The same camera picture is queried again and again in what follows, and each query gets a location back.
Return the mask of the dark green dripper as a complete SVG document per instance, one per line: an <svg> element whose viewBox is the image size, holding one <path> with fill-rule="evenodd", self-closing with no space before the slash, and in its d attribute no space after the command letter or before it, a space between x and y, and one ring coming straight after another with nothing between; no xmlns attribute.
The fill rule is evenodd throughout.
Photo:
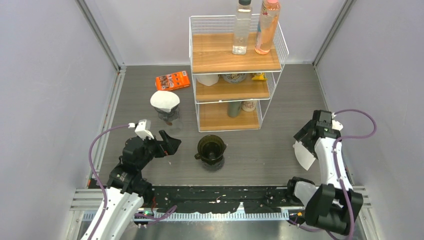
<svg viewBox="0 0 424 240"><path fill-rule="evenodd" d="M196 160L216 161L224 156L227 145L217 135L206 135L202 137L197 144L197 153L194 155Z"/></svg>

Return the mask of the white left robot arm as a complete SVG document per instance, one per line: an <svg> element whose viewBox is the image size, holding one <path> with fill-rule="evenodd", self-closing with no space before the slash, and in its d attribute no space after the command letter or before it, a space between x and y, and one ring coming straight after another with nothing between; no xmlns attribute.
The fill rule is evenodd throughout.
<svg viewBox="0 0 424 240"><path fill-rule="evenodd" d="M135 136L125 142L107 184L100 185L103 199L82 239L120 239L139 208L153 202L153 186L143 178L142 169L154 158L174 155L182 143L164 130L160 130L159 135L161 140L154 136Z"/></svg>

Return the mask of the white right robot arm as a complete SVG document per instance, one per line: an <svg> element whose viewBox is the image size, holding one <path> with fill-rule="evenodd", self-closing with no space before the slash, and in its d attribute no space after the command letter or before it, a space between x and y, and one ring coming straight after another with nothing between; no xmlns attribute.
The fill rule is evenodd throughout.
<svg viewBox="0 0 424 240"><path fill-rule="evenodd" d="M285 198L291 205L303 204L307 225L350 236L364 199L343 171L341 144L336 142L341 133L334 125L330 111L314 110L311 120L294 135L297 161L305 170L318 161L321 184L293 177L287 183Z"/></svg>

